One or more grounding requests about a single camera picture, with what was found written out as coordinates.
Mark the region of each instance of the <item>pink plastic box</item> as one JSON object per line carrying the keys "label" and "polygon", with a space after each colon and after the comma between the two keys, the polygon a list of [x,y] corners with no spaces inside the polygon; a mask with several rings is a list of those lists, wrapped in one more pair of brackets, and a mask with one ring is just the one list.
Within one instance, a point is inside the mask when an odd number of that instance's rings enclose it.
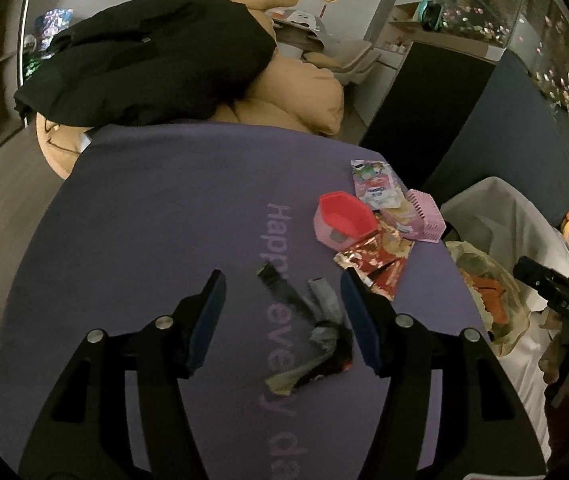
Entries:
{"label": "pink plastic box", "polygon": [[373,233],[378,222],[364,202],[344,191],[334,191],[319,198],[313,226],[319,241],[340,252]]}

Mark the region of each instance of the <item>pink basket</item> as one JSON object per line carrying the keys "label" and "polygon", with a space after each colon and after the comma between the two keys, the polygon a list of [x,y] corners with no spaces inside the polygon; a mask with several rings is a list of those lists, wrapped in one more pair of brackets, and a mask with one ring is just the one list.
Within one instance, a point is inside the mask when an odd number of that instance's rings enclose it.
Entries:
{"label": "pink basket", "polygon": [[409,189],[407,200],[413,204],[415,211],[422,220],[421,229],[416,233],[419,236],[414,239],[423,242],[439,242],[446,225],[433,197],[417,189]]}

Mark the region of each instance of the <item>grey floor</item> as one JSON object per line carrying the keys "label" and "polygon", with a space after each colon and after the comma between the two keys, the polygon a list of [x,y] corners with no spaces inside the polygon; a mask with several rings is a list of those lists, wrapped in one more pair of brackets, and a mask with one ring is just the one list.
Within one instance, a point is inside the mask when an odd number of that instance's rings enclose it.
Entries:
{"label": "grey floor", "polygon": [[18,264],[61,184],[31,128],[0,148],[0,321]]}

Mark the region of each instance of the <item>purple table mat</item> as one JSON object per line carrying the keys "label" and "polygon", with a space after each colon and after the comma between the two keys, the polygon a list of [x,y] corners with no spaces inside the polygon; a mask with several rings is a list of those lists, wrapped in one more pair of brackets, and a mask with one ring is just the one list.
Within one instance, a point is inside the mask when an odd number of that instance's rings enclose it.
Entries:
{"label": "purple table mat", "polygon": [[[320,276],[339,290],[341,269],[315,240],[312,218],[319,195],[353,192],[353,158],[380,160],[358,146],[262,126],[97,132],[44,215],[8,298],[0,333],[0,452],[8,464],[18,468],[39,410],[88,331],[135,332],[199,292],[218,268],[227,302],[204,366],[180,384],[211,480],[287,472],[355,480],[389,380],[375,377],[356,345],[349,371],[288,398],[270,394],[264,379],[276,360],[298,364],[315,353],[305,322],[274,322],[256,278],[264,255],[276,254],[298,290]],[[285,232],[270,234],[272,221]],[[394,307],[431,330],[482,329],[441,243],[415,245]],[[436,374],[421,466],[435,453],[440,389]],[[128,405],[134,459],[148,468],[133,387]]]}

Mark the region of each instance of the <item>crumpled wrapper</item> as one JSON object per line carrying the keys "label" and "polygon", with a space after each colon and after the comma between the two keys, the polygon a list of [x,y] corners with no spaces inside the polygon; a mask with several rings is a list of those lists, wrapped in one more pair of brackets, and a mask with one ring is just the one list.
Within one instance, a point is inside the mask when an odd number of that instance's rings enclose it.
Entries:
{"label": "crumpled wrapper", "polygon": [[[403,238],[400,231],[389,225],[381,214],[376,213],[378,230],[368,238],[357,242],[333,258],[343,269],[353,267],[371,291],[393,301],[397,282],[414,242]],[[369,277],[375,271],[375,277]]]}
{"label": "crumpled wrapper", "polygon": [[491,316],[490,312],[487,312],[484,300],[482,299],[482,295],[477,290],[475,290],[475,284],[473,283],[473,279],[466,270],[460,269],[459,273],[462,275],[462,278],[464,279],[464,284],[467,286],[469,292],[471,293],[471,298],[473,298],[473,303],[475,303],[477,311],[479,312],[480,317],[482,318],[482,324],[484,325],[485,330],[487,332],[491,332],[491,328],[493,327],[493,316]]}
{"label": "crumpled wrapper", "polygon": [[490,346],[493,353],[498,357],[510,354],[520,338],[529,329],[530,323],[531,311],[520,300],[518,283],[513,275],[491,256],[468,242],[446,242],[446,248],[458,269],[462,269],[472,276],[498,280],[506,289],[501,296],[501,301],[508,316],[508,323],[493,323],[491,327],[493,342]]}
{"label": "crumpled wrapper", "polygon": [[[328,322],[329,326],[316,326],[311,331],[309,341],[322,350],[322,355],[315,357],[300,366],[281,372],[269,377],[266,385],[271,393],[277,396],[290,396],[298,386],[299,380],[327,361],[337,348],[337,341],[340,336],[339,327],[344,328],[344,314],[340,307],[337,294],[324,278],[309,280],[309,290],[313,301],[308,302],[314,305],[315,322]],[[344,370],[350,367],[350,361]]]}

